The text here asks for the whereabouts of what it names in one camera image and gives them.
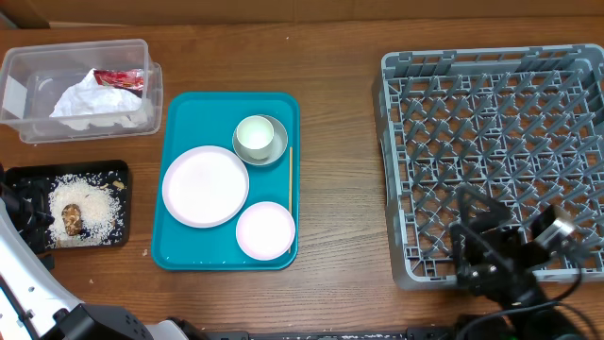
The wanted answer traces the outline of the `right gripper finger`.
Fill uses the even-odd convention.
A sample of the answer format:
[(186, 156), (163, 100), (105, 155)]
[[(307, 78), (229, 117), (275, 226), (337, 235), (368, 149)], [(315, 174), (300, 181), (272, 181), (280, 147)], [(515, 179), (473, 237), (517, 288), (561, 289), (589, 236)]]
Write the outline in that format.
[(470, 186), (458, 188), (457, 202), (461, 224), (471, 231), (496, 229), (512, 218), (505, 204)]
[(542, 234), (547, 230), (550, 232), (556, 231), (559, 228), (557, 226), (558, 217), (559, 208), (555, 205), (549, 205), (532, 221), (530, 225), (531, 232), (533, 234)]

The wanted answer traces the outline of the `brown food piece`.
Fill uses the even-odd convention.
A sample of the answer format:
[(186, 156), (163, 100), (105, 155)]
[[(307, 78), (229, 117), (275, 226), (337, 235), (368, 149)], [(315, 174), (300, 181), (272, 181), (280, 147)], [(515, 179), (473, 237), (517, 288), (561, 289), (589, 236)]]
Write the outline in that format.
[(65, 231), (69, 236), (78, 235), (83, 229), (81, 210), (76, 204), (66, 205), (61, 213)]

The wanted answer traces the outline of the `rice food waste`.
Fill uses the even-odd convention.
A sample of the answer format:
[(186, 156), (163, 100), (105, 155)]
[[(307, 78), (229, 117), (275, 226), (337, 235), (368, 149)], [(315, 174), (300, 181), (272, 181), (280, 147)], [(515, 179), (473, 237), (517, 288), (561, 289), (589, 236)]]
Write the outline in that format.
[[(125, 230), (124, 201), (126, 190), (115, 187), (101, 174), (67, 174), (55, 178), (48, 194), (48, 210), (55, 218), (46, 236), (50, 248), (99, 247), (122, 241)], [(82, 231), (69, 236), (61, 213), (68, 204), (81, 210)]]

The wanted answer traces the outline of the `white napkin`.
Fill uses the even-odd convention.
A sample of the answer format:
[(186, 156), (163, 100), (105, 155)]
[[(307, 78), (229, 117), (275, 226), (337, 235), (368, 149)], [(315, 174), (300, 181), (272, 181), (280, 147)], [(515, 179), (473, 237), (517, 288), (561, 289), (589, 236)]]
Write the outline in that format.
[(101, 70), (91, 69), (77, 84), (63, 92), (51, 118), (74, 130), (90, 127), (139, 128), (149, 118), (148, 105), (134, 89), (109, 85), (100, 79)]

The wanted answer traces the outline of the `red snack wrapper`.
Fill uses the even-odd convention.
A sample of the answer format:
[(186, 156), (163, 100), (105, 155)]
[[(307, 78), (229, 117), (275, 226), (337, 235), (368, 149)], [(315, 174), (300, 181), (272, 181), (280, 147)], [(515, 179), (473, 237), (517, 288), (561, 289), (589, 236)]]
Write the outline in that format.
[(98, 85), (110, 86), (131, 92), (141, 92), (144, 88), (142, 69), (126, 71), (94, 70), (93, 76)]

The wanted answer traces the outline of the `large white plate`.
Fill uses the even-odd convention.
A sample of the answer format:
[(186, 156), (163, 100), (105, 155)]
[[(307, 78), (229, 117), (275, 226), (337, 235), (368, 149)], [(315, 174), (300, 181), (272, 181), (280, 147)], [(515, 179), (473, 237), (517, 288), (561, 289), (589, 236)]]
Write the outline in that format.
[(161, 184), (167, 211), (178, 222), (206, 229), (224, 224), (243, 207), (249, 175), (233, 152), (214, 145), (192, 148), (168, 167)]

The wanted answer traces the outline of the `small white plate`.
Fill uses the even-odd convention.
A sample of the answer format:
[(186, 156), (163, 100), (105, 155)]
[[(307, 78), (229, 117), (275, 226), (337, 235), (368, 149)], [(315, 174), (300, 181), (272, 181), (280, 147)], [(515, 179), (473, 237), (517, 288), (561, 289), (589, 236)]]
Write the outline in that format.
[(258, 261), (271, 261), (288, 252), (295, 235), (291, 213), (271, 201), (248, 207), (236, 225), (236, 240), (240, 249)]

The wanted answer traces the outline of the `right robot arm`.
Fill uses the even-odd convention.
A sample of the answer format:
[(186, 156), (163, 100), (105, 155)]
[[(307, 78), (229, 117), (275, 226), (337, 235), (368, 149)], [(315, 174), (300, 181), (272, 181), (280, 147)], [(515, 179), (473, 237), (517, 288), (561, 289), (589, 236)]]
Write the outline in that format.
[[(581, 285), (589, 248), (577, 241), (577, 226), (556, 206), (548, 206), (529, 224), (524, 243), (507, 228), (510, 209), (468, 186), (456, 192), (460, 218), (449, 227), (457, 284), (476, 297), (499, 305), (496, 313), (459, 317), (458, 339), (582, 339), (584, 333), (563, 313), (565, 299)], [(563, 256), (578, 270), (572, 285), (548, 297), (535, 270)]]

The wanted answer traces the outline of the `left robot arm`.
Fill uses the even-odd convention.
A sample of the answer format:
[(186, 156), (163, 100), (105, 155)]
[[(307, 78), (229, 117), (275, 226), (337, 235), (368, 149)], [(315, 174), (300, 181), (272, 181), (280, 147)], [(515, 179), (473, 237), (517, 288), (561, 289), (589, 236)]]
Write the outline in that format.
[(67, 291), (23, 239), (21, 232), (54, 222), (28, 200), (1, 185), (1, 291), (32, 339), (207, 339), (186, 320), (144, 325), (119, 306), (83, 302)]

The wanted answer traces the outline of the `grey dishwasher rack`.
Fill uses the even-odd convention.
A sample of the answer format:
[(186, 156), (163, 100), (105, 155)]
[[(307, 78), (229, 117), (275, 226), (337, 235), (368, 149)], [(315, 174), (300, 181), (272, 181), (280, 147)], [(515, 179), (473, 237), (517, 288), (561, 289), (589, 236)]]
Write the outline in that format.
[(596, 44), (391, 52), (376, 82), (394, 282), (455, 284), (456, 190), (504, 203), (529, 241), (550, 205), (574, 218), (603, 278), (603, 50)]

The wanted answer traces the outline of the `clear plastic bin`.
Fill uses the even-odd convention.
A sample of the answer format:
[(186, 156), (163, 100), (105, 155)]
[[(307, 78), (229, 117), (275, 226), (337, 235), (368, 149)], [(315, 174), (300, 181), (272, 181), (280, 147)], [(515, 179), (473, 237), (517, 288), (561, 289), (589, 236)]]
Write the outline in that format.
[[(51, 118), (63, 92), (91, 69), (142, 69), (144, 88), (136, 94), (148, 105), (148, 122), (136, 128), (114, 125), (78, 131)], [(162, 71), (141, 39), (16, 47), (2, 63), (1, 122), (16, 130), (27, 144), (153, 134), (161, 125), (162, 106)]]

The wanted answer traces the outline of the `teal serving tray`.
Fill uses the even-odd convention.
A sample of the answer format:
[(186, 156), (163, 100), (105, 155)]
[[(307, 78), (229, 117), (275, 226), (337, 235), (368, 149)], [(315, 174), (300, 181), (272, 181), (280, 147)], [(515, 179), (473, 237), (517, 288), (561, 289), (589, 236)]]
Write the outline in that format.
[[(289, 148), (294, 149), (294, 221), (299, 220), (300, 201), (300, 109), (287, 93), (188, 92), (170, 104), (159, 176), (182, 153), (198, 146), (214, 145), (229, 151), (236, 126), (247, 116), (275, 117), (287, 130), (285, 154), (268, 166), (248, 165), (250, 190), (243, 205), (273, 201), (288, 209)], [(281, 270), (298, 252), (298, 239), (288, 252), (271, 261), (248, 257), (236, 240), (238, 216), (222, 225), (199, 229), (188, 227), (167, 211), (157, 197), (150, 253), (155, 263), (173, 271)]]

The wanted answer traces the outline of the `grey bowl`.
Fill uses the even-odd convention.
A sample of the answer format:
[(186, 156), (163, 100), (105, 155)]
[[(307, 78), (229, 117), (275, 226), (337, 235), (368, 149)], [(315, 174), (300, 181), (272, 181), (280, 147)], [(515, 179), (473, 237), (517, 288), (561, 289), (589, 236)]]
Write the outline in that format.
[(255, 166), (268, 166), (276, 161), (278, 161), (281, 156), (285, 153), (288, 144), (288, 134), (286, 128), (273, 116), (269, 115), (261, 115), (267, 118), (273, 125), (275, 130), (275, 136), (272, 143), (271, 153), (268, 158), (263, 160), (253, 160), (249, 157), (246, 157), (242, 150), (240, 149), (239, 143), (235, 138), (235, 131), (232, 138), (233, 148), (235, 153), (246, 163), (255, 165)]

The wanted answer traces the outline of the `white cup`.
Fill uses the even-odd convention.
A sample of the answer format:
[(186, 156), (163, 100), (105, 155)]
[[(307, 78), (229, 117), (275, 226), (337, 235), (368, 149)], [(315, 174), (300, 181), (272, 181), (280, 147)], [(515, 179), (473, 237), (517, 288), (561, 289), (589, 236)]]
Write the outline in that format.
[(272, 123), (260, 115), (244, 118), (236, 127), (235, 138), (246, 157), (263, 160), (269, 157), (275, 130)]

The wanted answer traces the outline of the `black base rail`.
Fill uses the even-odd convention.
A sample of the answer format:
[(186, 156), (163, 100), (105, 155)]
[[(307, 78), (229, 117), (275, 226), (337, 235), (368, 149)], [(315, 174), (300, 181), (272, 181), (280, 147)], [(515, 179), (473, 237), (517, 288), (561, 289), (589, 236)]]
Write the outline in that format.
[(201, 331), (210, 340), (454, 340), (448, 327), (410, 327), (403, 331), (270, 332)]

